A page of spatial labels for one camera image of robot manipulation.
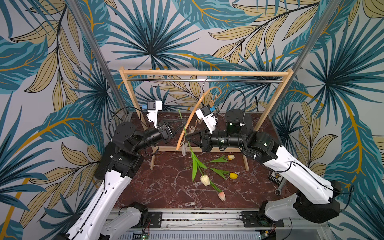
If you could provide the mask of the cream white tulip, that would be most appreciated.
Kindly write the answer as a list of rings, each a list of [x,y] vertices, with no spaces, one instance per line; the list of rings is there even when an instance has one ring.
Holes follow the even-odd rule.
[[[205,174],[205,172],[204,172],[205,168],[203,167],[202,162],[197,158],[196,154],[193,151],[191,151],[191,157],[192,157],[192,161],[193,161],[193,166],[192,166],[193,180],[196,178],[197,172],[200,172],[200,174],[201,174],[200,182],[204,186],[209,186],[211,184],[211,180],[210,180],[209,176],[207,174]]]

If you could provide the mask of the pink tulip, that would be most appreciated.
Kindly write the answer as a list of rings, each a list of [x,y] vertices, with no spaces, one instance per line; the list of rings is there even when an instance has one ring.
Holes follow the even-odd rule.
[[[203,171],[202,168],[198,167],[198,170],[199,170],[199,172],[201,173],[201,177],[200,177],[200,181],[201,181],[201,183],[202,183],[205,187],[207,187],[207,186],[211,186],[211,187],[217,192],[219,199],[220,199],[222,202],[226,201],[226,195],[225,195],[225,193],[224,193],[222,190],[220,190],[220,189],[217,187],[217,185],[216,185],[215,183],[213,183],[213,182],[211,181],[210,177],[209,177],[207,174],[205,174],[205,172]]]

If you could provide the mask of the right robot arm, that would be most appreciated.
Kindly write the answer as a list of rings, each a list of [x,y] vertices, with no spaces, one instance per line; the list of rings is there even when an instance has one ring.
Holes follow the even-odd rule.
[[[320,177],[271,135],[255,131],[250,114],[240,109],[226,112],[225,130],[216,128],[217,118],[212,107],[196,110],[196,116],[204,121],[207,130],[188,134],[186,139],[202,152],[237,147],[244,156],[280,174],[297,188],[298,191],[290,197],[263,202],[258,211],[259,218],[271,223],[285,218],[303,218],[321,224],[339,216],[341,209],[336,197],[341,194],[341,184]]]

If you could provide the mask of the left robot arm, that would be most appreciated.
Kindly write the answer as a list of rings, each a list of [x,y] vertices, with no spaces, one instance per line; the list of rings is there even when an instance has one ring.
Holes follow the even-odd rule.
[[[102,185],[74,225],[55,239],[117,240],[132,227],[143,226],[148,219],[148,208],[137,202],[130,204],[114,220],[107,222],[107,218],[140,169],[144,161],[141,151],[160,142],[167,143],[183,130],[185,124],[185,119],[163,120],[157,128],[140,131],[131,122],[120,123],[96,172]]]

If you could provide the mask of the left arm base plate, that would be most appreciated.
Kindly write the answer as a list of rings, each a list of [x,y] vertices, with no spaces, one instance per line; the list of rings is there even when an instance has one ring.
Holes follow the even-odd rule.
[[[148,212],[144,211],[141,215],[140,227],[149,227],[150,229],[159,229],[162,226],[163,213],[162,212]]]

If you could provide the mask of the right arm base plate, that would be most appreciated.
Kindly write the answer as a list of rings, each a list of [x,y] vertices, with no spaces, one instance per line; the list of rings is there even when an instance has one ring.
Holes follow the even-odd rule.
[[[280,228],[284,227],[283,220],[272,221],[264,215],[259,215],[258,211],[242,211],[239,219],[243,222],[245,228]]]

